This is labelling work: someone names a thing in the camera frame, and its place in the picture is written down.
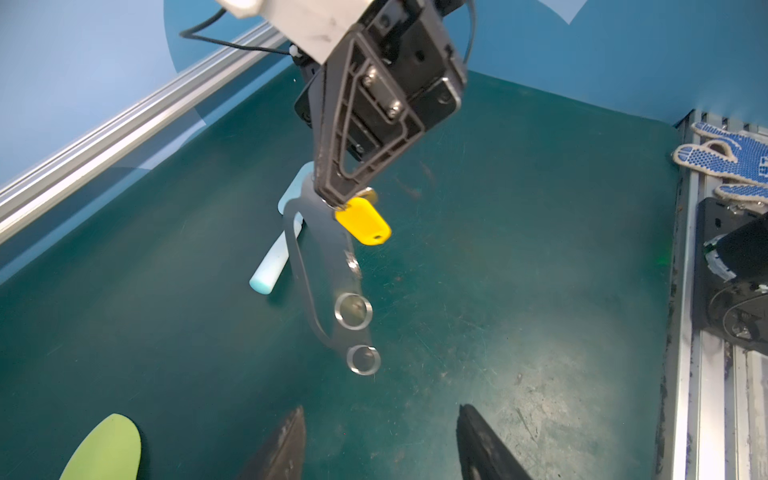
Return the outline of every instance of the metal ring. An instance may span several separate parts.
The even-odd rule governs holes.
[[[347,322],[345,322],[344,317],[341,315],[341,302],[350,296],[360,297],[366,305],[366,318],[362,319],[362,323],[355,326],[349,325]],[[345,292],[339,295],[339,297],[336,299],[336,305],[333,306],[333,315],[336,316],[336,320],[338,320],[339,325],[343,326],[347,330],[362,330],[365,329],[371,323],[371,319],[373,319],[373,307],[371,306],[371,303],[368,301],[368,299],[364,296],[358,293]]]
[[[353,362],[355,353],[362,348],[368,349],[368,351],[373,354],[373,366],[367,370],[358,369],[355,366],[355,363]],[[363,376],[373,375],[374,373],[379,371],[379,367],[382,365],[382,357],[379,355],[379,352],[370,345],[355,345],[346,351],[346,365],[349,367],[350,370],[352,370],[354,373],[358,375],[363,375]]]

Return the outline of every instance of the metal frame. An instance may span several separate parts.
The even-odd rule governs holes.
[[[235,40],[242,45],[268,48],[285,41],[285,36],[267,22]],[[0,243],[266,55],[262,51],[221,48],[5,185],[0,189]]]
[[[679,126],[683,143],[700,143],[689,129],[696,121],[729,131],[764,131],[692,111]],[[654,476],[658,480],[768,480],[764,397],[768,384],[761,368],[768,368],[768,358],[692,327],[697,205],[721,183],[692,170],[680,172]]]

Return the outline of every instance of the green mat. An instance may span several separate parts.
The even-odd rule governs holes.
[[[0,478],[55,478],[115,411],[140,478],[233,478],[299,404],[306,480],[459,478],[463,402],[536,479],[649,478],[675,130],[473,74],[374,183],[393,235],[357,250],[382,355],[362,378],[290,275],[248,285],[311,158],[300,84],[278,76],[0,286]]]

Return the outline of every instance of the blue and white glove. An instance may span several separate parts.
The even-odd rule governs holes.
[[[715,189],[720,197],[768,203],[768,145],[703,122],[691,128],[712,140],[701,145],[680,145],[672,154],[675,163],[714,177],[744,182],[720,185]]]

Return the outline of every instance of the yellow key tag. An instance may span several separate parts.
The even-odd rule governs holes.
[[[363,197],[347,202],[344,210],[336,212],[336,220],[363,245],[381,245],[392,235],[389,225]]]

